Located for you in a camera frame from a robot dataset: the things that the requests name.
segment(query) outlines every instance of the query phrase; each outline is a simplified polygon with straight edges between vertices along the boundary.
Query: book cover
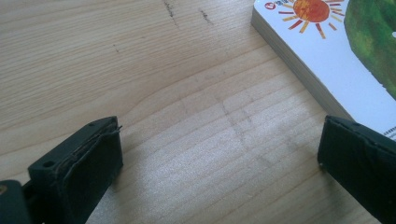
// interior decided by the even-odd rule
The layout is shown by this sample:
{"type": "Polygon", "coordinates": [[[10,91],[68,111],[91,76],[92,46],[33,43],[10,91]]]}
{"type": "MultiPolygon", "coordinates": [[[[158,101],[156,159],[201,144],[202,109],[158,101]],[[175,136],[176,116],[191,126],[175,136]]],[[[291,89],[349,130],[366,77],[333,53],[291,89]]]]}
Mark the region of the book cover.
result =
{"type": "Polygon", "coordinates": [[[256,0],[253,11],[264,39],[287,45],[281,57],[306,66],[309,75],[300,76],[313,76],[352,119],[396,140],[395,0],[256,0]]]}

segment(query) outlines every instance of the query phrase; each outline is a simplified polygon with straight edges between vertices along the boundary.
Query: wooden table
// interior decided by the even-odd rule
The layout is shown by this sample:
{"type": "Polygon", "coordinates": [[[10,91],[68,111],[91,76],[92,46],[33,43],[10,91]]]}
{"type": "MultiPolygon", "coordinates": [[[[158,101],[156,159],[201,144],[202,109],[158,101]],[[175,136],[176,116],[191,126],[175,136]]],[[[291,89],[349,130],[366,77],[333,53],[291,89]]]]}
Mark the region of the wooden table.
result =
{"type": "Polygon", "coordinates": [[[373,223],[317,164],[326,113],[253,0],[0,0],[0,178],[115,115],[124,167],[89,223],[373,223]]]}

